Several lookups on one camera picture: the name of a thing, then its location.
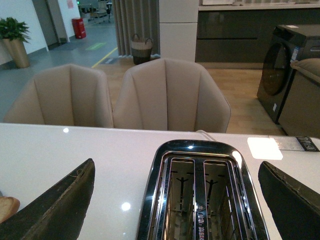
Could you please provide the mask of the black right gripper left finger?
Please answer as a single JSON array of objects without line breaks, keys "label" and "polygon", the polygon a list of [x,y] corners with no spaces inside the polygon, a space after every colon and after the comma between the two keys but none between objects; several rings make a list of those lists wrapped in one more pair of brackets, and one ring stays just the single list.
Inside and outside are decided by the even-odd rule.
[{"label": "black right gripper left finger", "polygon": [[95,163],[89,158],[0,224],[2,240],[76,240],[90,205]]}]

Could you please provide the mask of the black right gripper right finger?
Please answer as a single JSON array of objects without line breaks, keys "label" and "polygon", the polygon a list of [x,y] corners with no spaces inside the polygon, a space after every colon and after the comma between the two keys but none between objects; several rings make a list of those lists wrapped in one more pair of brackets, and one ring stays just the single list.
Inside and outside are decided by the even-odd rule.
[{"label": "black right gripper right finger", "polygon": [[283,240],[320,238],[320,194],[267,161],[258,170],[263,197]]}]

